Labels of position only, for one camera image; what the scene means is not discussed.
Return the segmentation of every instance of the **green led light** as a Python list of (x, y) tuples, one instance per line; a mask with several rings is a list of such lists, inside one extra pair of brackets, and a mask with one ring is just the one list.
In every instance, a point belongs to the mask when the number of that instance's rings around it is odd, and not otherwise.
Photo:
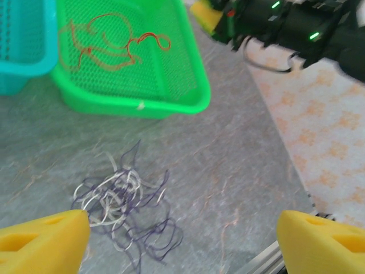
[(309, 36), (309, 39), (310, 40), (313, 40), (314, 38), (318, 37), (319, 36), (319, 33), (314, 33), (312, 34), (311, 36)]
[(280, 5), (280, 1), (276, 2), (274, 5), (271, 6), (272, 9), (275, 9), (277, 6)]

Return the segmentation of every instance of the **black cable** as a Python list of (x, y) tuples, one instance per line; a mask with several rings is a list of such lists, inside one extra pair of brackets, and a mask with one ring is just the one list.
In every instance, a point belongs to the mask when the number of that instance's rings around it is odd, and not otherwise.
[(283, 267), (282, 269), (280, 269), (277, 274), (287, 274), (286, 267)]
[(286, 70), (280, 70), (278, 68), (273, 68), (273, 67), (267, 67), (265, 65), (261, 65), (259, 63), (256, 63), (255, 61), (251, 60), (248, 55), (247, 55), (247, 47), (248, 47), (248, 44), (249, 42), (251, 41), (251, 39), (254, 38), (252, 36), (248, 37), (246, 39), (246, 41), (244, 42), (244, 46), (243, 46), (243, 52), (244, 52), (244, 60), (246, 63), (248, 63), (249, 65), (253, 66), (253, 67), (256, 67), (258, 69), (261, 69), (261, 70), (266, 70), (266, 71), (270, 71), (270, 72), (276, 72), (276, 73), (290, 73), (294, 70), (294, 63), (293, 63), (293, 58), (295, 56), (298, 55), (298, 53), (293, 53), (291, 54), (288, 59), (287, 59), (287, 64), (289, 66), (288, 69)]

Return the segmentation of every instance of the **red wire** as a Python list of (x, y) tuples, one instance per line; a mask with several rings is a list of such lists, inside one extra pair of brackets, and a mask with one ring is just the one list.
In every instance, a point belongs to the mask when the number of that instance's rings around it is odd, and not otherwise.
[[(117, 45), (113, 45), (112, 43), (109, 42), (109, 40), (106, 37), (105, 31), (102, 32), (102, 38), (103, 38), (103, 42), (110, 48), (114, 49), (114, 50), (125, 50), (127, 53), (115, 53), (112, 51), (108, 51), (106, 49), (103, 49), (101, 47), (95, 47), (95, 46), (83, 46), (77, 39), (76, 36), (76, 31), (77, 29), (85, 29), (86, 32), (88, 32), (90, 35), (96, 35), (98, 32), (92, 28), (92, 24), (102, 18), (102, 17), (107, 17), (107, 16), (117, 16), (119, 17), (128, 27), (129, 29), (129, 40), (127, 42), (127, 44), (125, 46), (117, 46)], [(132, 42), (135, 42), (137, 45), (140, 44), (143, 40), (145, 40), (148, 37), (154, 37), (156, 39), (157, 45), (159, 46), (159, 48), (161, 48), (161, 50), (163, 51), (168, 51), (171, 48), (171, 41), (170, 39), (166, 36), (166, 35), (156, 35), (154, 33), (148, 32), (148, 33), (144, 33), (141, 37), (139, 38), (134, 38), (133, 37), (133, 29), (131, 24), (129, 23), (128, 19), (123, 15), (123, 14), (119, 14), (119, 13), (106, 13), (106, 14), (102, 14), (99, 15), (93, 19), (91, 19), (86, 25), (75, 25), (73, 20), (71, 19), (69, 24), (62, 27), (59, 30), (59, 36), (67, 31), (67, 30), (71, 30), (71, 38), (72, 38), (72, 43), (74, 44), (74, 47), (80, 52), (79, 54), (79, 58), (78, 58), (78, 64), (75, 67), (71, 67), (67, 64), (65, 64), (63, 58), (62, 58), (62, 53), (61, 53), (61, 49), (60, 49), (60, 39), (59, 39), (59, 44), (58, 44), (58, 50), (59, 50), (59, 56), (60, 56), (60, 63), (61, 65), (68, 71), (79, 71), (80, 67), (81, 67), (81, 62), (83, 59), (83, 56), (86, 55), (88, 56), (97, 66), (107, 70), (107, 71), (117, 71), (120, 70), (123, 67), (126, 66), (130, 66), (130, 65), (134, 65), (136, 63), (136, 60), (138, 60), (140, 63), (142, 62), (141, 58), (137, 55), (133, 55), (131, 54), (130, 50), (129, 50), (129, 46)], [(160, 39), (163, 38), (168, 42), (168, 45), (166, 47), (162, 46), (160, 43)], [(129, 58), (129, 61), (125, 61), (122, 63), (119, 63), (117, 65), (110, 65), (107, 64), (105, 62), (103, 62), (102, 60), (100, 60), (95, 54), (93, 54), (94, 52), (99, 52), (105, 55), (109, 55), (112, 57), (126, 57)]]

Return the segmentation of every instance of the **basket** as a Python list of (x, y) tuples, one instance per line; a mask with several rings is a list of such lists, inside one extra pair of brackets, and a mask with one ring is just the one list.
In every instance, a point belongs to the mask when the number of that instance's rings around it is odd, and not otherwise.
[[(207, 108), (209, 82), (181, 0), (58, 0), (57, 13), (60, 62), (52, 77), (72, 109), (165, 118)], [(105, 66), (131, 61), (125, 45), (146, 33), (163, 37), (131, 42), (132, 65)]]
[(57, 64), (55, 11), (54, 0), (0, 0), (0, 95)]

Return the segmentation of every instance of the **teal plastic basket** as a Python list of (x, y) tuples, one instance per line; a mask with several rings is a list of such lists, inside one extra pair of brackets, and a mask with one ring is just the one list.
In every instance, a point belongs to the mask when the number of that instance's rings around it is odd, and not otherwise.
[(0, 0), (0, 95), (18, 93), (58, 60), (55, 0)]

